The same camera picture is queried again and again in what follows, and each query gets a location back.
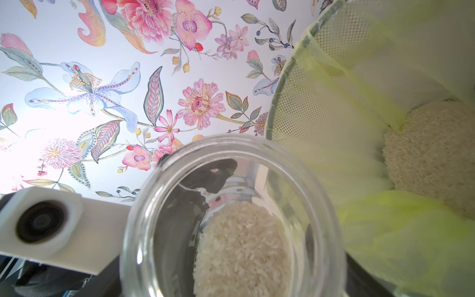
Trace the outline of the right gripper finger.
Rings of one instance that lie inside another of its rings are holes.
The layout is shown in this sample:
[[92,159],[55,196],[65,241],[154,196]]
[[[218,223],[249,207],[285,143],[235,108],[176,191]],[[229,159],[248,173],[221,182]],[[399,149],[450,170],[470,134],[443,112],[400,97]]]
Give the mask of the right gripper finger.
[[347,277],[345,292],[349,297],[393,297],[393,295],[348,253],[346,253]]

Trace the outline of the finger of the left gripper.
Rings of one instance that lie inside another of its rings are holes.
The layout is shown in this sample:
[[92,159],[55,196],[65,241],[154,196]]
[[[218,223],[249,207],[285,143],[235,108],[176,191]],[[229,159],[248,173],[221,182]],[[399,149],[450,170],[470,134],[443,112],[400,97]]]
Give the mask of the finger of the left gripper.
[[237,167],[237,161],[231,158],[210,162],[191,171],[179,185],[185,189],[203,188],[208,193],[218,193],[227,179],[234,175]]

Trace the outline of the jar with terracotta lid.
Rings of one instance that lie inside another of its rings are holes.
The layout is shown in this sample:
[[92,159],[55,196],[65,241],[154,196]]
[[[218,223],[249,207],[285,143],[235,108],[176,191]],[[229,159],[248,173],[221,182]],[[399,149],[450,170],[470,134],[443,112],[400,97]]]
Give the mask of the jar with terracotta lid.
[[329,197],[277,144],[222,135],[163,157],[127,219],[120,277],[126,297],[165,297],[158,274],[169,199],[191,171],[222,159],[237,170],[197,224],[192,297],[340,297],[346,256]]

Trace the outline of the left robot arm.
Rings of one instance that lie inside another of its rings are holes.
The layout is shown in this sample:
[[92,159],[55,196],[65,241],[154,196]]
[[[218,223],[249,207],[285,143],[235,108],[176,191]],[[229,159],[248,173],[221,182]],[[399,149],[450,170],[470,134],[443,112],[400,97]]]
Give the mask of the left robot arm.
[[[158,274],[166,297],[193,295],[197,224],[237,170],[236,160],[204,165],[174,189],[158,226],[166,236]],[[1,198],[1,295],[119,297],[130,205],[32,187]]]

